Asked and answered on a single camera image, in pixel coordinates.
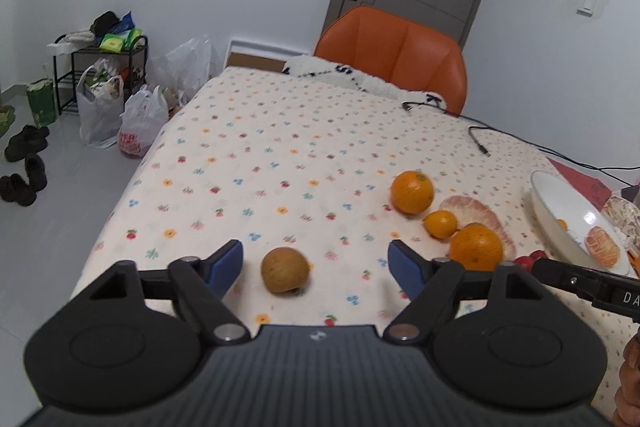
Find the person right hand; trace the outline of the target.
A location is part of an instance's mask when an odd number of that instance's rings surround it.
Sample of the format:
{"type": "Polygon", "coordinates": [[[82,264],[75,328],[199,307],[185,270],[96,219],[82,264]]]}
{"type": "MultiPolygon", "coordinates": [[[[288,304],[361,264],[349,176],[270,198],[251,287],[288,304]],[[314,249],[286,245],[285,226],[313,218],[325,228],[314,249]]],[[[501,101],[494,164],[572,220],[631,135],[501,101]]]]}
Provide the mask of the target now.
{"type": "Polygon", "coordinates": [[[615,426],[630,427],[640,425],[640,372],[639,334],[634,335],[625,346],[624,361],[620,367],[620,387],[614,401],[615,411],[612,423],[615,426]]]}

